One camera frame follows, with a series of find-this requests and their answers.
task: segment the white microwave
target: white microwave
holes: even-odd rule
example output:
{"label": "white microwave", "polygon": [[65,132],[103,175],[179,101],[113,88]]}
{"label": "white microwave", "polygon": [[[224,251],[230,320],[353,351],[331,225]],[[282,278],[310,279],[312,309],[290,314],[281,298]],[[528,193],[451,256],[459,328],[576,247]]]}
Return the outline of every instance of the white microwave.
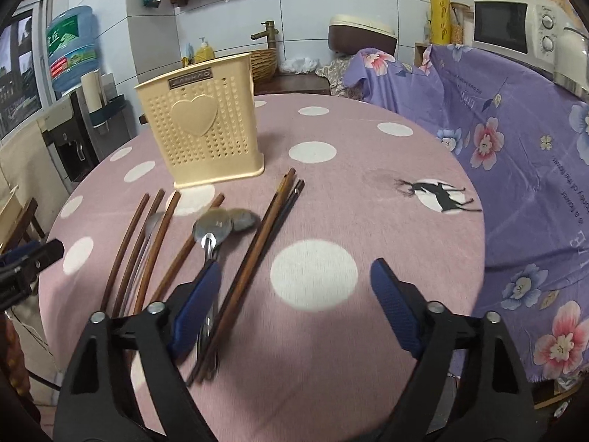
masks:
{"label": "white microwave", "polygon": [[568,17],[549,0],[474,0],[472,45],[554,73],[558,37]]}

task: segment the yellow cylinder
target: yellow cylinder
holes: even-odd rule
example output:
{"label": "yellow cylinder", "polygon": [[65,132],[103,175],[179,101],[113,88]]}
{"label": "yellow cylinder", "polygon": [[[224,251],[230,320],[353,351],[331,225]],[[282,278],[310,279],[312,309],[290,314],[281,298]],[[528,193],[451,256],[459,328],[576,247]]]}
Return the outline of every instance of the yellow cylinder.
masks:
{"label": "yellow cylinder", "polygon": [[451,39],[450,0],[429,0],[432,6],[431,42],[448,45]]}

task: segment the faucet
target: faucet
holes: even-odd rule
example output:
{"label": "faucet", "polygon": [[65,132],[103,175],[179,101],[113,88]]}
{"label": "faucet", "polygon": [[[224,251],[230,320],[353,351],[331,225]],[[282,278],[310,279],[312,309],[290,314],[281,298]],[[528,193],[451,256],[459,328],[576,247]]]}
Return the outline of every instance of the faucet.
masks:
{"label": "faucet", "polygon": [[260,23],[261,25],[266,25],[266,31],[261,33],[256,33],[255,35],[251,35],[252,40],[259,40],[260,38],[268,38],[268,48],[276,48],[276,35],[278,35],[278,30],[274,28],[274,20],[265,21]]}

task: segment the white polka dot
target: white polka dot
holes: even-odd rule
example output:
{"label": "white polka dot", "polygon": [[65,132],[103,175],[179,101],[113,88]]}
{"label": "white polka dot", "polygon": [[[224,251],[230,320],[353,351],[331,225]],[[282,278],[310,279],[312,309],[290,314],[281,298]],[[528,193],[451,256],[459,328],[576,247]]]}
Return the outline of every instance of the white polka dot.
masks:
{"label": "white polka dot", "polygon": [[[194,186],[180,190],[180,194],[180,201],[178,201],[174,216],[187,216],[208,209],[215,197],[215,187],[212,184]],[[170,205],[173,197],[174,193],[168,198],[166,209]]]}
{"label": "white polka dot", "polygon": [[329,110],[321,106],[307,106],[306,108],[301,108],[299,113],[303,116],[323,116],[329,113]]}
{"label": "white polka dot", "polygon": [[76,196],[74,199],[71,199],[70,201],[68,201],[67,203],[64,204],[61,212],[60,212],[60,217],[62,219],[67,218],[67,216],[72,215],[72,213],[80,207],[80,205],[82,204],[82,199],[84,197],[83,196]]}
{"label": "white polka dot", "polygon": [[289,150],[289,156],[300,162],[314,164],[334,159],[337,152],[331,144],[321,141],[307,141],[293,146]]}
{"label": "white polka dot", "polygon": [[91,237],[78,239],[64,257],[64,273],[71,276],[81,268],[90,257],[93,247],[94,241]]}
{"label": "white polka dot", "polygon": [[380,123],[378,126],[383,133],[387,133],[393,136],[411,136],[413,134],[413,129],[405,126],[404,124],[399,123]]}
{"label": "white polka dot", "polygon": [[135,353],[133,362],[131,364],[131,384],[135,392],[137,392],[145,384],[145,373],[143,372],[143,364],[139,353]]}
{"label": "white polka dot", "polygon": [[358,281],[358,268],[348,251],[335,243],[298,241],[276,256],[270,281],[289,306],[321,311],[350,297]]}
{"label": "white polka dot", "polygon": [[155,168],[155,161],[146,161],[138,164],[125,175],[125,183],[137,181],[141,176],[145,176],[153,168]]}
{"label": "white polka dot", "polygon": [[129,154],[131,152],[133,148],[131,146],[127,147],[127,148],[121,148],[120,150],[118,150],[115,154],[113,154],[110,158],[111,161],[118,161],[119,159],[127,156],[127,154]]}
{"label": "white polka dot", "polygon": [[[432,183],[432,184],[438,184],[438,183],[442,183],[445,184],[445,189],[451,189],[450,186],[452,186],[451,184],[446,183],[445,181],[440,181],[440,180],[419,180],[417,181],[418,183]],[[450,199],[452,199],[453,201],[456,201],[457,203],[460,204],[464,204],[466,203],[466,195],[464,194],[464,192],[458,192],[458,191],[449,191],[450,194]],[[442,212],[442,206],[440,206],[440,203],[438,203],[438,199],[436,198],[435,194],[432,193],[427,193],[424,191],[416,191],[415,195],[417,196],[417,198],[419,198],[419,201],[426,207],[430,208],[431,210],[436,211],[437,213],[441,213]],[[445,211],[444,214],[460,214],[462,211],[460,209],[450,209],[449,211]]]}

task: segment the pink tablecloth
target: pink tablecloth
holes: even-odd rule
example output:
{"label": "pink tablecloth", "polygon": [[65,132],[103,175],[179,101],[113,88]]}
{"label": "pink tablecloth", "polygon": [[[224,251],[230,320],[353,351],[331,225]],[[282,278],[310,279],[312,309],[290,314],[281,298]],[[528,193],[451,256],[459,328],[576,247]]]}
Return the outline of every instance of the pink tablecloth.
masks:
{"label": "pink tablecloth", "polygon": [[[384,257],[425,298],[457,313],[470,313],[482,284],[482,213],[441,213],[435,198],[407,196],[397,181],[445,181],[466,188],[475,200],[468,207],[480,202],[447,148],[397,114],[316,95],[266,96],[256,106],[266,171],[183,194],[147,296],[215,194],[225,193],[224,207],[263,214],[293,166],[304,192],[261,265],[218,376],[191,393],[222,442],[344,440],[386,419],[414,364],[370,289],[372,261]],[[143,193],[153,197],[160,187],[169,195],[173,181],[146,129],[80,184],[55,222],[50,237],[63,241],[66,256],[39,287],[61,367],[99,307]],[[223,245],[222,294],[250,239]],[[202,257],[194,249],[176,282],[192,280]],[[147,425],[161,430],[139,364],[132,377]]]}

